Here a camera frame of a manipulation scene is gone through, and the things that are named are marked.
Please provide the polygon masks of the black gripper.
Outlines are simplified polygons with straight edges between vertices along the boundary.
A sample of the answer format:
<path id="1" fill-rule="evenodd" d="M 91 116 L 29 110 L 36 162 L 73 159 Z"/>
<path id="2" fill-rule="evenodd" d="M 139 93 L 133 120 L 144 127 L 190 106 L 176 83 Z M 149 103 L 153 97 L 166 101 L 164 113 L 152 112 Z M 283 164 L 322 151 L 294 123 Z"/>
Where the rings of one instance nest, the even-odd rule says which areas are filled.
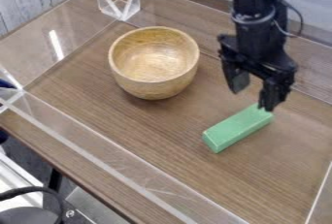
<path id="1" fill-rule="evenodd" d="M 271 112 L 275 106 L 286 100 L 294 83 L 297 64 L 283 48 L 273 48 L 255 54 L 239 49 L 236 39 L 231 35 L 218 36 L 220 45 L 219 57 L 227 88 L 232 94 L 243 90 L 250 82 L 249 75 L 263 81 L 259 92 L 258 108 Z"/>

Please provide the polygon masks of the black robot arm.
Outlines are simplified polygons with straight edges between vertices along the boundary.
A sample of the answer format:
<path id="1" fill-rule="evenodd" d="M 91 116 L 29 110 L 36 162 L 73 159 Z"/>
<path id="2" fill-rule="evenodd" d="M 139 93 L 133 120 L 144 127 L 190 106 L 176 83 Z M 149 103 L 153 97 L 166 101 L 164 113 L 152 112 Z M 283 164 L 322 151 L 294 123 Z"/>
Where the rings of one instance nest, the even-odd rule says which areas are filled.
<path id="1" fill-rule="evenodd" d="M 297 73 L 297 63 L 285 52 L 290 9 L 283 0 L 231 0 L 235 33 L 218 37 L 228 90 L 239 92 L 251 77 L 259 78 L 258 108 L 267 112 L 286 100 Z"/>

